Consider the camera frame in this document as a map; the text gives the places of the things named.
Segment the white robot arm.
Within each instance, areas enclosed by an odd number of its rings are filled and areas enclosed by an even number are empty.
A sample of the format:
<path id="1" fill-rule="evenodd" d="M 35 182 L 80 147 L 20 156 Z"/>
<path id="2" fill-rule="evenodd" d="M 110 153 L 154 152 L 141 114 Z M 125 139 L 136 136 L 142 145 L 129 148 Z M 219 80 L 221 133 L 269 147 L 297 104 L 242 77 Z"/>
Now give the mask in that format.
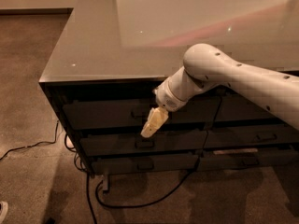
<path id="1" fill-rule="evenodd" d="M 157 106 L 149 112 L 141 135 L 152 137 L 170 112 L 219 85 L 299 129 L 299 77 L 241 63 L 213 46 L 197 44 L 185 52 L 182 67 L 154 90 Z"/>

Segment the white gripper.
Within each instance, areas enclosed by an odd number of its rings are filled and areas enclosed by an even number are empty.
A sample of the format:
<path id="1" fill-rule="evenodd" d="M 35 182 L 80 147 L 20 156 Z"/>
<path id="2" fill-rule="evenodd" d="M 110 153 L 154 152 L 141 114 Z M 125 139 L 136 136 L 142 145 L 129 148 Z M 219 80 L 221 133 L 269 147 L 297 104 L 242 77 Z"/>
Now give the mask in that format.
<path id="1" fill-rule="evenodd" d="M 152 137 L 168 120 L 168 112 L 176 112 L 187 104 L 181 101 L 170 90 L 170 78 L 153 90 L 158 107 L 149 112 L 147 122 L 141 131 L 144 138 Z"/>

